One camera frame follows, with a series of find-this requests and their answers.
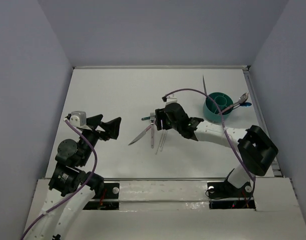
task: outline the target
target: white table surface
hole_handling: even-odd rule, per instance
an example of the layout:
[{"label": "white table surface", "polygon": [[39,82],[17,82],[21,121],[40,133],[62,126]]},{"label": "white table surface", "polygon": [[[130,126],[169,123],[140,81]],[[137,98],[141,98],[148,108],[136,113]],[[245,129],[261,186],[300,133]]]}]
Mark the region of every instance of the white table surface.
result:
[{"label": "white table surface", "polygon": [[[65,101],[62,119],[72,111],[85,111],[88,117],[103,114],[104,122],[121,117],[117,140],[98,141],[95,147],[99,156],[96,173],[105,178],[224,178],[238,165],[231,149],[210,142],[184,139],[169,130],[164,149],[156,155],[162,131],[155,131],[155,148],[150,147],[150,132],[137,143],[128,146],[145,127],[141,121],[155,109],[163,108],[161,97],[180,88],[203,91],[204,75],[208,93],[224,92],[233,101],[248,92],[241,69],[75,69]],[[203,117],[204,97],[193,92],[176,94],[187,114]],[[258,125],[254,107],[234,110],[227,127],[249,128]],[[55,155],[59,143],[78,136],[61,121],[46,177],[55,169]],[[90,171],[94,157],[83,168]],[[273,176],[270,168],[266,177]]]},{"label": "white table surface", "polygon": [[[38,181],[26,227],[39,215],[48,182]],[[205,185],[205,181],[120,182],[120,209],[83,210],[67,239],[306,240],[289,179],[258,178],[256,211],[210,210]]]}]

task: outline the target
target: teal bowl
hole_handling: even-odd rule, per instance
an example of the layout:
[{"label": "teal bowl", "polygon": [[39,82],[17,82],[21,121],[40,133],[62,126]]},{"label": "teal bowl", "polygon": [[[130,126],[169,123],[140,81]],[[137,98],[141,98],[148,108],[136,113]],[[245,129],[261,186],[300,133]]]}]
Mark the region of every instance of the teal bowl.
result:
[{"label": "teal bowl", "polygon": [[[218,104],[221,110],[224,110],[225,108],[233,104],[233,100],[228,95],[222,92],[220,93],[213,92],[209,94],[209,96],[210,98],[215,100],[215,102]],[[227,112],[223,114],[224,120],[228,118],[231,112],[232,112],[232,109],[228,110]],[[203,114],[204,114],[204,117],[212,123],[222,122],[221,115],[218,114],[216,105],[209,98],[207,98],[203,104]]]}]

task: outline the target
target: white wall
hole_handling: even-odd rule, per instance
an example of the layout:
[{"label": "white wall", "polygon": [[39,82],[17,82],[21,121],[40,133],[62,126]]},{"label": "white wall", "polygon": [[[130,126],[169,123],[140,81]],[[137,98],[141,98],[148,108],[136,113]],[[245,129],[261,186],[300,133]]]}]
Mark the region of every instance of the white wall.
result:
[{"label": "white wall", "polygon": [[73,66],[250,65],[287,0],[38,0]]},{"label": "white wall", "polygon": [[306,0],[290,0],[251,67],[278,161],[306,220]]},{"label": "white wall", "polygon": [[22,234],[72,73],[36,0],[0,0],[0,239]]}]

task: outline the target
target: purple cable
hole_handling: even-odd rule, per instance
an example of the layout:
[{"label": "purple cable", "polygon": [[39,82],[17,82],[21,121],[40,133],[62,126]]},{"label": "purple cable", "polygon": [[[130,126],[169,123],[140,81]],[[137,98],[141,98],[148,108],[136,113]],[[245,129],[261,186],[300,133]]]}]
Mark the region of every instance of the purple cable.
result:
[{"label": "purple cable", "polygon": [[242,159],[239,157],[239,155],[238,155],[236,149],[235,149],[234,146],[233,146],[233,143],[232,143],[231,139],[229,138],[228,133],[226,132],[225,124],[224,124],[224,117],[223,117],[222,111],[221,111],[221,109],[219,108],[218,104],[215,102],[215,100],[212,99],[209,95],[203,93],[202,91],[199,91],[199,90],[196,90],[196,89],[192,89],[192,88],[191,88],[191,89],[190,89],[190,88],[188,88],[188,89],[187,89],[187,88],[181,88],[181,89],[178,89],[178,90],[175,90],[175,91],[171,91],[170,93],[166,94],[164,97],[167,97],[167,96],[169,96],[169,95],[171,95],[171,94],[174,94],[174,93],[177,93],[177,92],[180,92],[180,91],[194,91],[194,92],[200,93],[200,94],[204,95],[205,97],[209,98],[209,99],[215,104],[215,106],[216,106],[216,108],[217,108],[219,114],[221,115],[222,127],[223,127],[223,130],[224,130],[224,133],[225,133],[225,136],[226,136],[226,138],[227,138],[227,141],[228,141],[229,146],[230,146],[231,149],[233,150],[235,156],[237,157],[237,160],[238,160],[239,163],[242,165],[242,167],[243,167],[244,170],[246,171],[246,173],[247,173],[247,175],[249,176],[249,178],[250,178],[253,182],[255,182],[255,178],[251,175],[251,173],[249,172],[249,170],[247,169],[247,167],[246,167],[245,164],[243,163]]},{"label": "purple cable", "polygon": [[[90,149],[92,150],[94,156],[95,156],[95,162],[94,162],[94,167],[91,171],[91,173],[89,174],[88,178],[86,179],[86,181],[71,195],[69,195],[67,198],[63,199],[62,201],[60,201],[59,203],[57,203],[56,205],[54,205],[53,207],[51,207],[50,209],[48,209],[46,211],[46,213],[50,213],[52,210],[58,208],[60,205],[64,204],[65,202],[67,202],[69,199],[71,199],[73,196],[75,196],[88,182],[89,180],[92,178],[92,176],[94,175],[94,172],[96,170],[96,166],[97,166],[97,154],[96,151],[94,149],[94,147],[91,145],[91,143],[87,140],[87,138],[85,138],[77,129],[75,129],[68,120],[65,120],[65,123],[75,132],[77,133],[86,143],[87,145],[90,147]],[[21,237],[21,240],[24,240],[24,237],[27,235],[27,233],[29,232],[29,230],[43,217],[45,216],[45,214],[41,214],[38,218],[36,218],[32,224],[29,225],[29,227],[25,230],[23,236]]]}]

